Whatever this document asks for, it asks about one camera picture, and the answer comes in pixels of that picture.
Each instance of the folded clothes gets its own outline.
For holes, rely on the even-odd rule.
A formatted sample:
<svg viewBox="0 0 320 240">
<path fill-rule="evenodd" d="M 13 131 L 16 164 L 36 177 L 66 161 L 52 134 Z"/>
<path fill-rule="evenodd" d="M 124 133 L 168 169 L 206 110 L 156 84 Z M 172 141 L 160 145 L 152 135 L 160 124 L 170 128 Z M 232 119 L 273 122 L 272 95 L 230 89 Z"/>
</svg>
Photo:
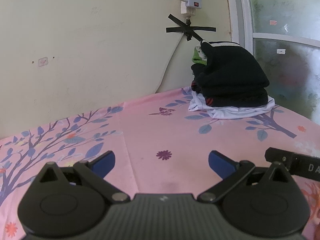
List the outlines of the folded clothes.
<svg viewBox="0 0 320 240">
<path fill-rule="evenodd" d="M 189 111 L 205 110 L 213 119 L 239 119 L 265 114 L 275 106 L 275 100 L 268 97 L 268 103 L 260 107 L 211 107 L 206 105 L 202 94 L 192 91 L 193 99 L 190 101 Z"/>
<path fill-rule="evenodd" d="M 196 93 L 204 94 L 204 89 L 199 87 L 195 81 L 191 84 L 191 89 Z M 265 89 L 254 89 L 241 93 L 234 94 L 222 94 L 219 96 L 212 95 L 210 97 L 205 96 L 205 101 L 208 106 L 211 107 L 257 107 L 263 106 L 268 102 L 268 94 Z"/>
<path fill-rule="evenodd" d="M 234 42 L 202 41 L 195 47 L 192 90 L 212 107 L 257 107 L 268 103 L 269 80 L 255 58 Z"/>
</svg>

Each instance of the wall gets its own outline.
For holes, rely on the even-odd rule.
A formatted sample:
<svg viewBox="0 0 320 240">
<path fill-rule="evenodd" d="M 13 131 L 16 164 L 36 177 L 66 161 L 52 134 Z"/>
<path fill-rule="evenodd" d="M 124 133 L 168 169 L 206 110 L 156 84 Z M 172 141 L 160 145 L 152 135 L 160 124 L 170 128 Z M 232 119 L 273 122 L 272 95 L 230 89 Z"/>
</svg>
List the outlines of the wall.
<svg viewBox="0 0 320 240">
<path fill-rule="evenodd" d="M 183 20 L 179 1 L 0 0 L 0 138 L 154 93 L 180 39 L 165 33 L 170 13 Z M 230 40 L 227 0 L 203 0 L 191 20 Z M 159 91 L 190 84 L 196 43 L 183 38 Z"/>
</svg>

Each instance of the pink bedsheet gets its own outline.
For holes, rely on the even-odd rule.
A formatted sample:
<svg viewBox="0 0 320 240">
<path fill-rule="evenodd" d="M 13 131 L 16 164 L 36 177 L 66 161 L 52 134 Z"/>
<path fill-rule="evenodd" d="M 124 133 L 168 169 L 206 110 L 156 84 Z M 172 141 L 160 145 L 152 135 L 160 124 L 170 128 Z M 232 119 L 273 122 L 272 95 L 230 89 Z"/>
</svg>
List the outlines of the pink bedsheet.
<svg viewBox="0 0 320 240">
<path fill-rule="evenodd" d="M 213 120 L 188 112 L 190 88 L 155 94 L 119 106 L 76 115 L 0 141 L 0 238 L 20 239 L 17 206 L 47 161 L 71 166 L 107 150 L 116 156 L 105 177 L 127 192 L 185 193 L 195 196 L 220 181 L 208 165 L 211 150 L 257 166 L 269 147 L 320 156 L 320 127 L 276 106 L 270 113 L 239 120 Z M 311 207 L 304 231 L 320 239 L 319 183 L 296 178 Z"/>
</svg>

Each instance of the white window frame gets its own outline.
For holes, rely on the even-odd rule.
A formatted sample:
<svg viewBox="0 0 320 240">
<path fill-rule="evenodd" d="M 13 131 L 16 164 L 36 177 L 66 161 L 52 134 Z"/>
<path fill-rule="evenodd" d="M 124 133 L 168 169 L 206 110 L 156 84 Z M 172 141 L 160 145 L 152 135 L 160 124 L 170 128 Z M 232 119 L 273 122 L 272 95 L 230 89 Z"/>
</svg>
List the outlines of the white window frame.
<svg viewBox="0 0 320 240">
<path fill-rule="evenodd" d="M 271 39 L 279 41 L 290 41 L 305 45 L 314 46 L 320 48 L 320 41 L 303 38 L 294 37 L 282 34 L 274 33 L 254 33 L 252 25 L 252 15 L 251 15 L 251 5 L 250 0 L 241 0 L 242 12 L 236 9 L 236 0 L 228 0 L 230 8 L 230 22 L 231 22 L 231 36 L 232 41 L 239 43 L 239 33 L 244 32 L 244 47 L 253 55 L 253 39 Z M 238 26 L 238 14 L 243 14 L 244 30 L 239 30 Z"/>
</svg>

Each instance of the frosted glass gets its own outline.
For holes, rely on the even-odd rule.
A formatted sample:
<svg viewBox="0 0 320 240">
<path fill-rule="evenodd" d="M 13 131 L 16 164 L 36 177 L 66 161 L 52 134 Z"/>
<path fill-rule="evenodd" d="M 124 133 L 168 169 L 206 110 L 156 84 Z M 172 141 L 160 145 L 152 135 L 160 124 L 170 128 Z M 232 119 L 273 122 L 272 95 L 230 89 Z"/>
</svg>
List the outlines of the frosted glass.
<svg viewBox="0 0 320 240">
<path fill-rule="evenodd" d="M 250 0 L 253 32 L 320 40 L 320 0 Z"/>
<path fill-rule="evenodd" d="M 320 124 L 320 49 L 268 39 L 253 39 L 253 44 L 276 104 Z M 277 49 L 285 49 L 285 54 L 277 54 Z"/>
</svg>

